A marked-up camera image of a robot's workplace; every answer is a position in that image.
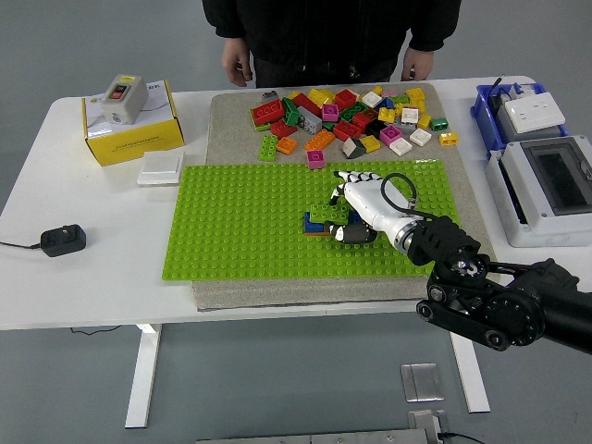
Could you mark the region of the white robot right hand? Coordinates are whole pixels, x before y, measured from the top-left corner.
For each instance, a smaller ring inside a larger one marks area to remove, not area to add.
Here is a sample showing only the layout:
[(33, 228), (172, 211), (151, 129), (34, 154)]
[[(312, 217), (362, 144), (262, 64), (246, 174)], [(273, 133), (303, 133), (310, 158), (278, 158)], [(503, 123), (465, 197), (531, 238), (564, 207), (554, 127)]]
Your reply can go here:
[(385, 232), (393, 247), (407, 253), (418, 216), (412, 216), (413, 205), (388, 180), (374, 172), (335, 171), (344, 180), (333, 191), (330, 205), (344, 196), (362, 221), (337, 225), (326, 221), (327, 229), (337, 241), (347, 244), (369, 243), (378, 232)]

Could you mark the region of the person's right hand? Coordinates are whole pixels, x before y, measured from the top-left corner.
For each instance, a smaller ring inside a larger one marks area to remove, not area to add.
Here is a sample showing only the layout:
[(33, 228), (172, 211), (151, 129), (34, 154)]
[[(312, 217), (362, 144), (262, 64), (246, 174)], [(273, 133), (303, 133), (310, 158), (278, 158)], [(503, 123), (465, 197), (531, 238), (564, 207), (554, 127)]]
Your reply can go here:
[(221, 64), (228, 80), (238, 87), (246, 87), (253, 79), (250, 49), (243, 38), (226, 38)]

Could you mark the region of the person's left hand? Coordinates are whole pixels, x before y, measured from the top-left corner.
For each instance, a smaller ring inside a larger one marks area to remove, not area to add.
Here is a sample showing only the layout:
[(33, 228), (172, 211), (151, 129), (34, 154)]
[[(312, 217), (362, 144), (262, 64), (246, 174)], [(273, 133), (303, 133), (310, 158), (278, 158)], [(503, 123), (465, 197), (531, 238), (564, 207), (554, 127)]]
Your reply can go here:
[(412, 49), (409, 46), (403, 57), (401, 81), (426, 80), (434, 66), (434, 52)]

